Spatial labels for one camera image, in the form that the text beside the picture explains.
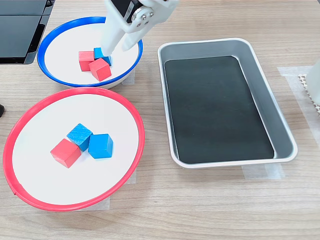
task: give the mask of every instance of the wooden block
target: wooden block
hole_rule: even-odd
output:
[[[111,158],[114,142],[109,134],[97,134],[90,136],[89,154],[94,159]]]
[[[79,64],[82,72],[90,71],[89,64],[95,60],[95,53],[93,51],[80,51]]]
[[[90,71],[92,75],[99,81],[103,81],[111,76],[111,70],[109,64],[99,58],[91,63],[89,63]]]
[[[69,132],[67,137],[84,152],[89,147],[90,136],[92,134],[92,131],[79,123],[71,132]]]
[[[96,47],[93,49],[93,51],[94,51],[94,60],[103,59],[109,64],[110,67],[112,66],[111,56],[104,56],[102,53],[101,47]]]
[[[70,168],[81,156],[80,148],[74,143],[63,139],[54,149],[51,150],[54,159],[63,166]]]

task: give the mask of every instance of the blue rim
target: blue rim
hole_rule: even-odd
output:
[[[75,19],[69,22],[66,22],[64,24],[62,24],[61,26],[58,26],[56,29],[54,29],[52,32],[50,32],[42,41],[39,49],[38,49],[38,55],[37,55],[37,60],[38,60],[38,64],[40,69],[42,70],[42,72],[47,75],[49,78],[51,78],[52,80],[56,81],[57,83],[63,84],[63,85],[67,85],[70,87],[100,87],[103,85],[107,85],[107,84],[111,84],[114,83],[116,81],[118,81],[119,79],[123,78],[124,76],[126,76],[128,73],[130,73],[138,64],[138,62],[141,59],[142,56],[142,52],[144,50],[144,45],[142,43],[142,40],[140,40],[138,42],[138,47],[139,47],[139,54],[137,59],[135,60],[134,64],[132,65],[132,67],[130,67],[126,72],[124,72],[123,74],[121,74],[118,77],[115,77],[113,79],[110,79],[108,81],[103,81],[103,82],[99,82],[99,83],[93,83],[93,84],[74,84],[74,83],[69,83],[69,82],[64,82],[61,81],[57,78],[55,78],[47,69],[47,66],[45,64],[45,54],[47,51],[48,46],[50,45],[50,43],[60,34],[62,34],[63,32],[69,30],[69,29],[73,29],[82,25],[87,25],[87,24],[103,24],[106,21],[106,17],[103,16],[89,16],[89,17],[83,17],[83,18],[79,18],[79,19]]]

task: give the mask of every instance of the tray rim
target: tray rim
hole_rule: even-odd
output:
[[[176,150],[176,140],[173,138],[173,126],[171,125],[172,119],[171,114],[169,111],[169,97],[167,96],[167,81],[165,78],[165,69],[164,69],[164,63],[162,64],[162,50],[168,46],[172,45],[184,45],[184,44],[199,44],[199,43],[213,43],[213,42],[226,42],[226,41],[240,41],[246,44],[250,48],[250,52],[252,56],[254,57],[254,60],[257,64],[257,67],[259,69],[259,72],[263,78],[263,81],[266,85],[266,88],[270,94],[270,97],[272,99],[272,102],[275,106],[276,111],[278,112],[278,115],[281,119],[281,122],[283,124],[283,127],[286,130],[286,133],[288,134],[288,137],[290,139],[290,143],[292,144],[292,152],[288,157],[285,158],[271,158],[271,159],[250,159],[250,160],[237,160],[237,161],[219,161],[219,162],[204,162],[204,163],[195,163],[195,164],[189,164],[185,163],[179,160],[178,156],[178,150]],[[159,72],[160,72],[160,79],[161,79],[161,87],[162,87],[162,96],[163,96],[163,104],[164,104],[164,111],[165,111],[165,120],[166,120],[166,126],[167,126],[167,133],[168,133],[168,141],[169,141],[169,149],[170,149],[170,155],[171,158],[181,167],[185,169],[202,169],[202,168],[212,168],[212,167],[231,167],[231,166],[243,166],[243,165],[251,165],[251,164],[273,164],[273,163],[285,163],[292,161],[298,154],[298,145],[296,143],[296,140],[290,130],[290,127],[285,119],[285,116],[283,115],[276,98],[271,90],[271,87],[267,81],[267,78],[263,72],[263,69],[259,63],[259,60],[257,58],[257,55],[252,47],[252,45],[245,39],[238,38],[238,37],[232,37],[232,38],[221,38],[221,39],[213,39],[213,40],[199,40],[199,41],[181,41],[181,42],[168,42],[163,44],[159,47],[157,51],[158,55],[158,63],[159,63]]]
[[[63,32],[76,28],[76,27],[80,27],[83,25],[89,25],[89,24],[103,24],[106,21],[106,17],[105,16],[88,16],[88,17],[82,17],[82,18],[78,18],[78,19],[74,19],[71,21],[68,21],[58,27],[56,27],[54,30],[52,30],[50,33],[48,33],[47,36],[45,36],[45,38],[43,39],[43,41],[41,42],[39,48],[38,48],[38,52],[37,52],[37,62],[38,65],[41,69],[41,71],[50,79],[52,79],[53,81],[59,83],[59,84],[63,84],[69,87],[101,87],[101,86],[105,86],[105,85],[109,85],[112,84],[114,82],[117,82],[119,80],[121,80],[123,77],[127,76],[139,63],[141,57],[142,57],[142,53],[144,51],[144,44],[142,42],[142,40],[140,40],[138,42],[138,56],[134,62],[134,64],[123,74],[121,74],[120,76],[117,76],[113,79],[110,79],[108,81],[102,81],[102,82],[98,82],[98,83],[90,83],[90,84],[76,84],[76,83],[70,83],[70,82],[65,82],[65,81],[61,81],[58,78],[56,78],[55,76],[53,76],[49,70],[47,69],[46,63],[45,63],[45,55],[46,55],[46,51],[48,46],[51,44],[51,42],[60,34],[62,34]]]
[[[41,110],[46,108],[52,103],[55,103],[61,99],[75,96],[75,95],[82,95],[82,94],[94,94],[94,95],[100,95],[107,98],[111,98],[120,104],[122,104],[127,110],[132,114],[137,128],[138,128],[138,148],[135,154],[135,158],[132,162],[131,167],[126,172],[126,174],[118,181],[112,188],[110,188],[108,191],[104,192],[103,194],[96,196],[90,200],[74,203],[74,204],[68,204],[68,205],[59,205],[59,204],[51,204],[46,203],[40,200],[37,200],[33,196],[31,196],[19,183],[12,164],[12,155],[14,146],[16,143],[16,140],[22,131],[22,129],[25,127],[25,125]],[[121,96],[120,94],[113,92],[108,89],[104,88],[98,88],[98,87],[77,87],[77,88],[70,88],[67,90],[63,90],[60,92],[57,92],[55,94],[52,94],[45,99],[41,100],[40,102],[36,103],[33,107],[31,107],[26,113],[22,115],[22,117],[17,121],[17,123],[12,128],[11,132],[8,135],[8,138],[6,140],[6,143],[4,145],[3,150],[3,171],[4,176],[6,178],[6,181],[11,188],[14,195],[18,196],[20,199],[22,199],[27,204],[36,207],[38,209],[47,210],[47,211],[53,211],[53,212],[68,212],[68,211],[74,211],[79,210],[83,208],[87,208],[91,205],[97,204],[100,201],[108,198],[113,193],[115,193],[120,187],[122,187],[123,184],[131,177],[131,175],[136,170],[140,159],[143,154],[145,146],[145,128],[143,124],[143,120],[138,112],[138,110],[135,108],[135,106],[127,100],[125,97]]]

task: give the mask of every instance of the wooden table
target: wooden table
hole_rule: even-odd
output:
[[[45,35],[85,16],[104,16],[103,1],[58,0]],[[281,180],[248,180],[241,167],[187,170],[170,157],[157,49],[174,41],[239,37],[255,49],[299,146]],[[137,183],[112,197],[110,210],[54,213],[27,205],[0,170],[4,240],[319,240],[320,151],[277,67],[320,58],[317,0],[182,0],[168,22],[145,36],[135,85],[112,90],[140,112],[146,144]],[[43,98],[66,89],[31,65],[0,65],[0,155],[16,121]]]

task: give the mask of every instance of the blue cube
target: blue cube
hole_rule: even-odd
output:
[[[111,158],[113,146],[109,134],[91,135],[88,152],[94,159]]]
[[[93,51],[94,51],[94,60],[103,59],[109,64],[110,67],[112,66],[111,56],[104,56],[102,53],[101,47],[95,47]]]
[[[89,147],[90,136],[92,134],[92,131],[79,123],[71,132],[69,132],[67,137],[71,142],[78,145],[79,148],[84,152]]]

